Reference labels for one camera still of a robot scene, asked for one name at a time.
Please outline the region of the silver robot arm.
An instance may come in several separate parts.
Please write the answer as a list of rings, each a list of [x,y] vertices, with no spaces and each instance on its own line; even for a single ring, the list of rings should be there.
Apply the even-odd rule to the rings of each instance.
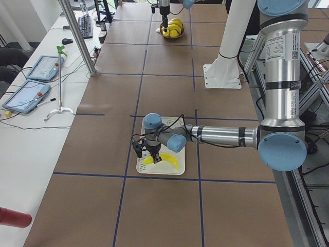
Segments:
[[[159,9],[159,13],[162,18],[162,25],[164,30],[168,29],[168,15],[173,14],[170,12],[170,3],[180,3],[182,4],[182,10],[190,9],[194,4],[223,4],[226,1],[195,1],[195,0],[178,0],[178,1],[170,1],[170,0],[157,0],[154,3],[148,1],[151,5],[151,11],[154,14],[155,9]]]
[[[133,144],[138,157],[149,152],[144,164],[177,160],[161,153],[162,146],[180,152],[187,142],[221,148],[254,147],[263,163],[276,171],[299,168],[307,156],[305,124],[299,118],[300,32],[308,22],[306,1],[232,1],[218,57],[204,65],[208,89],[240,89],[239,55],[253,11],[260,18],[264,38],[265,109],[257,128],[166,125],[159,114],[143,119],[142,139]]]

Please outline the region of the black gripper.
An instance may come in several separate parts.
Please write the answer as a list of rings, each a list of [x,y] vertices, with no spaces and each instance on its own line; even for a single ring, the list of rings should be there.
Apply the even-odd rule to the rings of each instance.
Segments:
[[[159,151],[161,149],[161,143],[159,143],[156,140],[146,139],[144,141],[144,146],[146,147],[146,150],[149,151],[150,154],[152,154],[152,159],[154,164],[162,161],[162,158],[159,155]]]
[[[158,7],[160,14],[162,15],[162,24],[165,31],[168,30],[168,14],[170,14],[170,0],[159,0]]]

